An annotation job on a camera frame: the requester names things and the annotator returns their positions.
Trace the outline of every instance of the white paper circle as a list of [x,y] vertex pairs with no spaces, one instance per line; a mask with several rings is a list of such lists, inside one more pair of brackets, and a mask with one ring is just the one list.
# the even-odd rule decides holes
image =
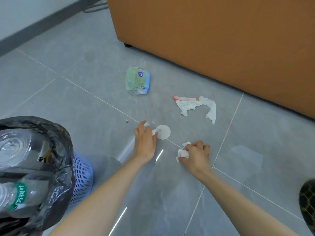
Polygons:
[[160,125],[156,128],[156,131],[158,132],[158,139],[165,140],[168,139],[171,135],[171,130],[166,125]]

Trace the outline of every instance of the green bottle label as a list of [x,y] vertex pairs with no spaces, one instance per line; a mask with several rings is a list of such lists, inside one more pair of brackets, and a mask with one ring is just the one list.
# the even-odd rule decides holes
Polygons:
[[17,194],[13,204],[9,206],[9,210],[15,210],[18,207],[18,204],[21,204],[25,201],[27,195],[27,187],[22,182],[14,182],[17,190]]

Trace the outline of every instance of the cable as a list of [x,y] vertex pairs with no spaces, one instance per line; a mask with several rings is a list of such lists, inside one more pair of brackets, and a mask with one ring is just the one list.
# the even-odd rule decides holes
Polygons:
[[[89,9],[91,9],[91,8],[100,7],[100,6],[105,6],[105,7],[97,8],[97,9],[94,9],[94,10],[89,11]],[[95,5],[88,6],[88,7],[86,7],[86,8],[83,10],[83,12],[84,12],[84,13],[92,13],[92,12],[96,12],[96,11],[100,11],[100,10],[105,10],[105,9],[107,9],[107,8],[108,8],[108,4],[107,4],[107,2],[105,2],[105,3],[101,3],[101,4],[95,4]]]

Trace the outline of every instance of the white wall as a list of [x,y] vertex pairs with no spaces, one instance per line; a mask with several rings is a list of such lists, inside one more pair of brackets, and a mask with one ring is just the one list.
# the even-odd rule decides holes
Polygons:
[[78,0],[0,0],[0,40]]

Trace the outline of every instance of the person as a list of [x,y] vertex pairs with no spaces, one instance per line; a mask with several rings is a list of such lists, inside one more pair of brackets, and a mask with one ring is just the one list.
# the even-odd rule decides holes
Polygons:
[[[108,235],[124,196],[140,168],[155,153],[157,133],[144,129],[142,121],[134,130],[136,139],[132,157],[107,181],[91,193],[57,225],[49,236]],[[209,163],[209,145],[197,141],[187,145],[189,158],[179,158],[188,171],[211,192],[241,236],[293,236],[287,226],[266,213],[220,179]]]

